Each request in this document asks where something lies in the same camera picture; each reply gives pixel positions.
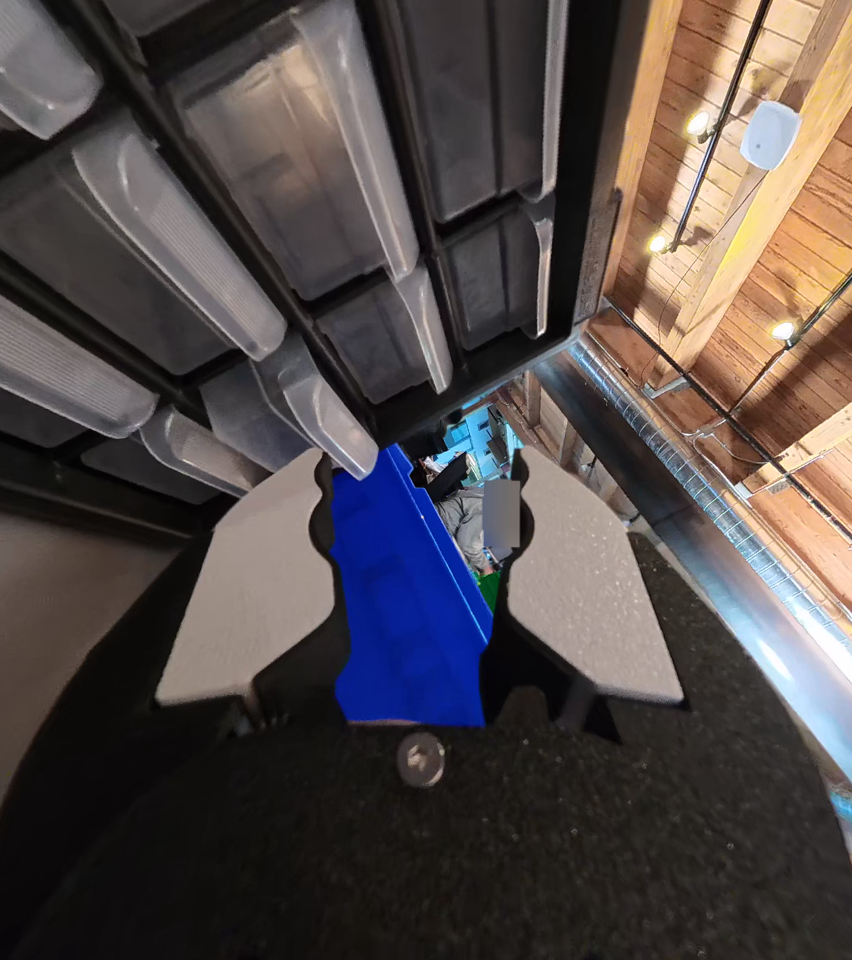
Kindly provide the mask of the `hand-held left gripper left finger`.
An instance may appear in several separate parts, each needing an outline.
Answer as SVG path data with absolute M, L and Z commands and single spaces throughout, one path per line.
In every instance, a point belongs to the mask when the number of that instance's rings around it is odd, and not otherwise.
M 332 546 L 333 472 L 313 449 L 216 525 L 163 675 L 159 704 L 230 695 L 248 707 L 337 707 L 350 656 Z

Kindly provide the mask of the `blue plastic bin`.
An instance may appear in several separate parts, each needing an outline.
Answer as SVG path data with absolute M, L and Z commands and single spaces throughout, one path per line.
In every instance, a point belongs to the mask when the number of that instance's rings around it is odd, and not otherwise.
M 351 652 L 336 698 L 354 724 L 481 727 L 492 611 L 395 444 L 372 473 L 334 476 L 332 516 Z

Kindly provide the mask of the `white ceiling device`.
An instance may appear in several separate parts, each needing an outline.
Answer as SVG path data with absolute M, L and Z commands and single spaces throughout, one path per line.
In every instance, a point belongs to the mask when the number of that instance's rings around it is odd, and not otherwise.
M 740 145 L 740 154 L 763 171 L 780 166 L 791 151 L 803 118 L 785 103 L 760 102 L 750 118 Z

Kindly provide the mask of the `black track light rail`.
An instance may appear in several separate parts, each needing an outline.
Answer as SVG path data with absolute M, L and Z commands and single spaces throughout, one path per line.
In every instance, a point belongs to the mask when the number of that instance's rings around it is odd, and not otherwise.
M 784 351 L 791 351 L 816 325 L 826 317 L 828 312 L 838 304 L 843 295 L 852 287 L 852 268 L 843 276 L 842 280 L 830 291 L 828 296 L 784 342 Z
M 667 247 L 667 251 L 670 254 L 676 252 L 678 247 L 681 245 L 689 218 L 693 212 L 702 186 L 707 179 L 708 171 L 714 160 L 722 131 L 731 116 L 733 101 L 738 93 L 738 90 L 740 89 L 740 85 L 749 61 L 753 57 L 756 42 L 758 41 L 759 35 L 764 27 L 765 19 L 767 18 L 770 6 L 772 6 L 772 1 L 758 2 L 754 17 L 750 23 L 750 27 L 746 35 L 743 49 L 737 59 L 735 70 L 725 91 L 715 123 L 696 135 L 697 142 L 699 144 L 705 144 L 706 149 L 704 151 L 702 161 L 699 163 L 697 168 L 696 176 L 686 199 L 682 215 L 679 218 L 676 230 L 672 236 L 672 242 Z

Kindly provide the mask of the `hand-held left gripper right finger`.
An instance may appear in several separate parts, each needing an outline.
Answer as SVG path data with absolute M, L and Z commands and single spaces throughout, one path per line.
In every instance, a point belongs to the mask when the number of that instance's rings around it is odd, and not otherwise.
M 596 710 L 604 698 L 670 709 L 684 690 L 622 521 L 532 447 L 513 458 L 519 545 L 507 557 L 480 703 L 501 710 L 534 688 L 549 710 Z

